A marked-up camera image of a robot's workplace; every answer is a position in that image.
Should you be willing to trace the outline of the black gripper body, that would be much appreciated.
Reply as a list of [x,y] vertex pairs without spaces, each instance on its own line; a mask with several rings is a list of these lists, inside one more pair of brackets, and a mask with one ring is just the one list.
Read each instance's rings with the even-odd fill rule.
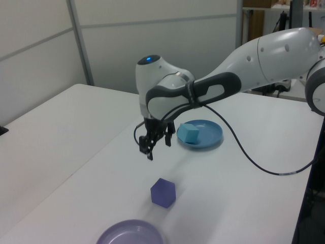
[[164,135],[165,133],[173,135],[176,132],[173,121],[160,121],[158,119],[144,118],[144,125],[147,137]]

